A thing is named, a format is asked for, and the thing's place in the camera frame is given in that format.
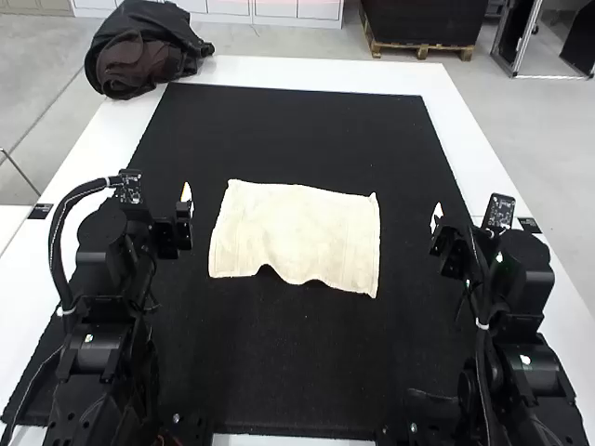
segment concrete floor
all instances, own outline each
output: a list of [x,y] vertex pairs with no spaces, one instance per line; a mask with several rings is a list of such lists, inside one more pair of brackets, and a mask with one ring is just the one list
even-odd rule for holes
[[[102,101],[82,73],[73,78],[99,24],[99,20],[0,15],[1,146],[10,148],[19,141],[73,79],[13,151],[40,190]],[[215,23],[194,23],[193,28],[215,44],[218,54],[371,59],[353,3],[346,4],[340,31]],[[560,42],[547,27],[541,28],[529,47],[522,73],[567,74],[568,68],[556,57]],[[443,63],[450,73],[595,315],[595,288],[589,280],[595,266],[591,255],[595,231],[590,228],[595,221],[590,197],[595,190],[591,172],[595,164],[595,81],[510,80],[489,56],[495,31],[495,25],[483,27],[471,63],[453,54],[431,52],[428,62]],[[44,56],[26,57],[32,53]],[[382,60],[411,61],[415,54],[394,52]],[[16,83],[11,80],[14,72],[19,78]],[[35,200],[14,168],[8,163],[0,165],[0,204]]]

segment black case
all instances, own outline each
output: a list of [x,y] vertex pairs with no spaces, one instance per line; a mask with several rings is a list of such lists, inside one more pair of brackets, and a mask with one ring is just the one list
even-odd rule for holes
[[471,46],[487,0],[362,0],[378,42]]

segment metal frame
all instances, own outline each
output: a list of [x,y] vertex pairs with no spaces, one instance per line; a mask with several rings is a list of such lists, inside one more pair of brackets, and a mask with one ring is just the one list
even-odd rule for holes
[[2,152],[2,154],[4,156],[6,156],[7,160],[15,167],[15,169],[17,169],[17,172],[19,172],[19,174],[23,177],[23,179],[25,181],[27,181],[27,184],[29,186],[31,186],[31,189],[33,189],[35,191],[35,193],[37,194],[38,197],[41,197],[41,192],[35,187],[35,185],[31,182],[31,180],[29,179],[29,177],[27,177],[25,175],[25,173],[20,169],[19,165],[15,162],[15,160],[12,159],[12,157],[10,156],[10,154],[5,151],[4,149],[2,149],[0,147],[0,151]]
[[559,76],[559,75],[548,75],[548,74],[539,74],[539,75],[529,75],[529,74],[519,74],[521,70],[522,60],[524,59],[524,55],[527,51],[527,47],[529,46],[529,40],[533,35],[533,29],[535,28],[537,21],[539,20],[539,12],[541,11],[541,7],[543,5],[544,0],[535,0],[533,3],[533,8],[531,9],[531,13],[529,14],[529,20],[525,26],[524,32],[522,34],[521,39],[519,40],[519,44],[517,45],[517,55],[514,58],[512,64],[509,64],[498,51],[500,46],[500,41],[502,40],[502,34],[504,33],[504,26],[506,25],[507,19],[509,17],[509,11],[511,6],[511,1],[508,0],[504,6],[504,11],[502,13],[502,19],[500,19],[500,23],[498,25],[498,29],[496,32],[496,39],[494,40],[494,44],[492,45],[491,55],[492,58],[496,61],[496,63],[506,72],[506,74],[511,77],[512,79],[548,79],[548,80],[588,80],[593,77],[593,72],[595,71],[595,66],[593,70],[591,70],[590,74],[583,74],[579,72],[575,67],[568,64],[576,72],[579,72],[580,75],[577,76]]

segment pallet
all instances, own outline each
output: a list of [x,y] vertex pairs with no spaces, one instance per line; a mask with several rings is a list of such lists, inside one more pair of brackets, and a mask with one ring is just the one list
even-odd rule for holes
[[416,49],[417,50],[417,59],[418,60],[425,60],[428,57],[428,52],[430,50],[441,50],[441,51],[456,51],[460,56],[461,60],[464,62],[470,62],[471,58],[473,57],[473,49],[475,49],[475,45],[469,46],[447,46],[447,45],[429,45],[429,44],[398,44],[398,43],[386,43],[386,42],[378,42],[372,33],[372,28],[370,27],[370,22],[365,15],[364,8],[360,6],[360,18],[362,19],[362,25],[364,26],[364,34],[365,38],[368,41],[368,45],[370,46],[370,52],[372,53],[372,57],[375,59],[380,59],[382,57],[381,51],[383,48],[391,48],[391,49]]

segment towel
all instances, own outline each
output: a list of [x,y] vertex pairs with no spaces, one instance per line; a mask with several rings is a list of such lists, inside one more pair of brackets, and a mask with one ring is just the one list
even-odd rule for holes
[[318,280],[376,297],[380,211],[369,197],[308,186],[231,179],[209,249],[213,278],[270,265],[286,282]]

